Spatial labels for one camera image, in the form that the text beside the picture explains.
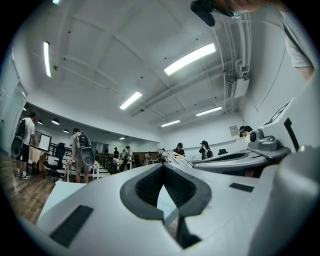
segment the black mesh vent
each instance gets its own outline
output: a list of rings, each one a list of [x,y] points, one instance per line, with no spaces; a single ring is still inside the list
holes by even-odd
[[[196,186],[176,172],[166,168],[164,185],[177,208],[184,205],[196,193]]]
[[[146,203],[157,207],[158,196],[163,186],[163,169],[158,168],[135,185],[138,197]]]

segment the fluorescent light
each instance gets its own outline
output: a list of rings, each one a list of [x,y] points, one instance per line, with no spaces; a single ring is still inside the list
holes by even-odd
[[[164,72],[166,72],[166,74],[170,76],[171,74],[183,68],[184,66],[190,64],[191,62],[194,62],[208,54],[212,54],[215,51],[216,51],[215,45],[213,43],[210,43],[207,46],[204,46],[198,50],[195,50],[189,53],[188,55],[182,57],[181,59],[177,60],[175,63],[165,68]]]
[[[51,70],[50,70],[50,60],[49,60],[49,42],[43,42],[43,50],[44,50],[44,64],[46,74],[51,77]]]
[[[140,92],[136,92],[134,95],[132,95],[125,103],[123,103],[120,107],[120,109],[125,110],[130,104],[132,104],[134,101],[136,101],[138,98],[140,98],[142,94]]]
[[[173,124],[176,124],[176,123],[180,123],[180,120],[176,120],[176,121],[173,121],[173,122],[165,123],[165,124],[161,125],[161,127],[170,126],[170,125],[173,125]]]
[[[205,114],[208,114],[208,113],[211,113],[211,112],[214,112],[214,111],[218,111],[218,110],[221,110],[222,109],[222,106],[218,106],[218,107],[215,107],[213,109],[209,109],[207,111],[204,111],[204,112],[201,112],[201,113],[198,113],[196,114],[196,116],[202,116],[202,115],[205,115]]]
[[[56,118],[52,119],[51,122],[54,123],[55,125],[58,125],[58,126],[60,125],[59,120]]]

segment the shorts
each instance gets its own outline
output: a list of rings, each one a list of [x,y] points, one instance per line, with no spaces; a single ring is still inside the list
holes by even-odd
[[[29,161],[29,145],[22,144],[21,152],[16,159],[20,160],[21,156],[22,162],[27,163]]]
[[[82,173],[82,167],[83,167],[83,172],[85,174],[90,173],[90,166],[87,166],[87,165],[84,164],[81,156],[80,157],[76,157],[76,160],[75,160],[75,173],[76,174]]]

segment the wooden floor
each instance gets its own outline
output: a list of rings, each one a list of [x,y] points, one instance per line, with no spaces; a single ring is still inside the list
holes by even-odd
[[[0,153],[0,182],[14,212],[36,224],[55,183],[52,178],[44,178],[43,174],[30,174],[31,179],[27,180],[15,176],[15,164],[14,158]],[[173,238],[176,237],[177,227],[178,218],[166,228]]]

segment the white t-shirt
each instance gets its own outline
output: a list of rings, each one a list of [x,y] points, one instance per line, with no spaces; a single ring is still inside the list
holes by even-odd
[[[26,125],[26,134],[23,143],[29,146],[31,135],[35,135],[35,124],[30,117],[26,117],[22,120],[25,120]]]
[[[285,47],[288,54],[291,57],[292,66],[294,68],[304,68],[318,66],[317,57],[312,53],[310,46],[312,41],[310,36],[307,34],[300,21],[291,13],[280,11],[282,15],[282,21],[287,28],[288,32],[294,39],[295,43],[300,47],[300,50],[295,46],[295,44],[289,39],[288,36],[285,37]]]
[[[129,161],[132,161],[132,155],[133,155],[133,151],[131,149],[129,149],[127,152],[126,152],[126,155],[128,156],[128,160]]]

